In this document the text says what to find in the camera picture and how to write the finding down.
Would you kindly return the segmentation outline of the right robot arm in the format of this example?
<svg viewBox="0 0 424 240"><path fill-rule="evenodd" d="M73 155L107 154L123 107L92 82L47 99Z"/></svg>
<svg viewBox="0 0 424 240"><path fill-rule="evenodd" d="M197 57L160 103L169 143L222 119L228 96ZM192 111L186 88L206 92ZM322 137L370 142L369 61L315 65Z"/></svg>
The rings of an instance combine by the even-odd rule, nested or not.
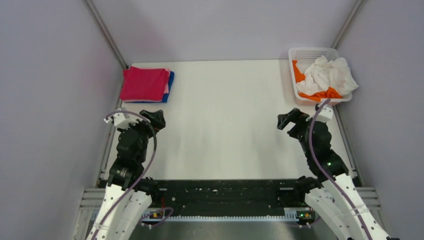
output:
<svg viewBox="0 0 424 240"><path fill-rule="evenodd" d="M296 139L306 157L312 177L302 176L294 184L293 200L308 206L326 223L339 240L391 240L360 196L348 167L332 149L327 122L332 109L317 107L313 116L293 108L277 116L277 129L288 124L287 134Z"/></svg>

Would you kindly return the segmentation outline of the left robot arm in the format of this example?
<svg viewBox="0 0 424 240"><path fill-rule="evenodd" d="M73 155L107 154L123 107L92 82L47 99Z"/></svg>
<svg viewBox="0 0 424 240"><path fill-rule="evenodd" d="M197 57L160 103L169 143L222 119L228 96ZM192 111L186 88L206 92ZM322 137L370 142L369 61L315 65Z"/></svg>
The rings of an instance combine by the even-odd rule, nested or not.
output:
<svg viewBox="0 0 424 240"><path fill-rule="evenodd" d="M128 240L143 213L160 202L157 183L146 177L166 127L162 110L139 113L119 108L104 118L119 131L116 159L109 169L104 197L88 240Z"/></svg>

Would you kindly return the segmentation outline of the white t shirt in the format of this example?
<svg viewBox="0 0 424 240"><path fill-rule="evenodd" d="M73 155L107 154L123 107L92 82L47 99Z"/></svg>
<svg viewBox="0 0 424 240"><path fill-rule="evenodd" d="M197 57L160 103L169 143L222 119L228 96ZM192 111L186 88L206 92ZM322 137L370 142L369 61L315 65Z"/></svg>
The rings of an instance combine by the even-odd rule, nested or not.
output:
<svg viewBox="0 0 424 240"><path fill-rule="evenodd" d="M309 88L305 93L308 95L316 91L327 91L331 87L343 98L359 87L343 57L328 60L322 55L301 73L306 76L306 85Z"/></svg>

